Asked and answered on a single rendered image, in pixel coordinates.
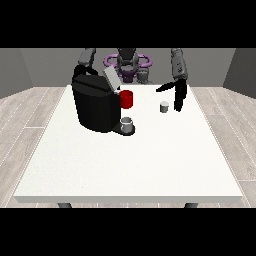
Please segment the black coffee machine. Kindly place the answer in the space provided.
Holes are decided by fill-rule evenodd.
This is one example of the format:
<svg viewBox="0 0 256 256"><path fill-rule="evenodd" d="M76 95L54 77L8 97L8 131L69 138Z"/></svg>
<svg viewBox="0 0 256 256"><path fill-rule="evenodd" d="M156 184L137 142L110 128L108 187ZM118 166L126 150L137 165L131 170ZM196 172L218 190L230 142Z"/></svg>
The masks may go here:
<svg viewBox="0 0 256 256"><path fill-rule="evenodd" d="M123 136L135 133L121 131L119 92L111 90L107 79L99 75L78 75L72 80L72 91L79 122L85 128L101 133L116 132Z"/></svg>

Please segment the red pod holder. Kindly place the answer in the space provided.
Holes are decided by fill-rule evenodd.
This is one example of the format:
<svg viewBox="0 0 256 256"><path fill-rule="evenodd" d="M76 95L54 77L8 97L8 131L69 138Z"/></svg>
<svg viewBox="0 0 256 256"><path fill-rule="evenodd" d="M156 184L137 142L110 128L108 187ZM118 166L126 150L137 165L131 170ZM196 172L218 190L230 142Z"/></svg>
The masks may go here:
<svg viewBox="0 0 256 256"><path fill-rule="evenodd" d="M133 106L133 92L130 90L122 90L119 92L120 107L129 109Z"/></svg>

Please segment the small grey cup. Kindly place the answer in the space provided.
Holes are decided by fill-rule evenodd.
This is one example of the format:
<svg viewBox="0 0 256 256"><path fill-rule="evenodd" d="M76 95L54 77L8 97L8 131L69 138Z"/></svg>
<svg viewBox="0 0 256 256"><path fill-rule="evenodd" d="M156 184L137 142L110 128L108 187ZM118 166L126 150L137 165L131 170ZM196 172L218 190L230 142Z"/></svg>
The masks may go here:
<svg viewBox="0 0 256 256"><path fill-rule="evenodd" d="M133 129L133 121L130 117L123 117L120 120L121 131L124 133L129 133Z"/></svg>

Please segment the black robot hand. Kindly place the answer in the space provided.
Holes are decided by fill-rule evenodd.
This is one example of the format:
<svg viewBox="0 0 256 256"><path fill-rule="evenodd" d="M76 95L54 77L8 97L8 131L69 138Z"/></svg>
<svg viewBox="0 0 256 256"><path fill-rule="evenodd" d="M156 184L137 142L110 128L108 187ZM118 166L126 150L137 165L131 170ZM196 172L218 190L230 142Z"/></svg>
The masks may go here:
<svg viewBox="0 0 256 256"><path fill-rule="evenodd" d="M180 112L183 107L183 100L187 95L187 83L185 79L178 79L175 82L168 82L156 89L157 92L175 89L174 110Z"/></svg>
<svg viewBox="0 0 256 256"><path fill-rule="evenodd" d="M98 74L98 72L90 66L77 65L74 68L73 77L76 78L78 75L86 75L87 73L89 73L90 75Z"/></svg>

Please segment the pale grey machine lid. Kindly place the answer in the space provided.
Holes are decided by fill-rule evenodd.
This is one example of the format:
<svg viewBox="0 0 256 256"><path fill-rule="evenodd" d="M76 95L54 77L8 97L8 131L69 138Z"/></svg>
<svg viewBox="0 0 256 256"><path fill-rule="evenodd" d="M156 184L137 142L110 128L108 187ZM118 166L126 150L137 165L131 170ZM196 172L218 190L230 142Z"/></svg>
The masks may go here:
<svg viewBox="0 0 256 256"><path fill-rule="evenodd" d="M111 89L116 91L122 84L119 79L117 72L115 71L113 66L109 66L103 70L103 75L107 79Z"/></svg>

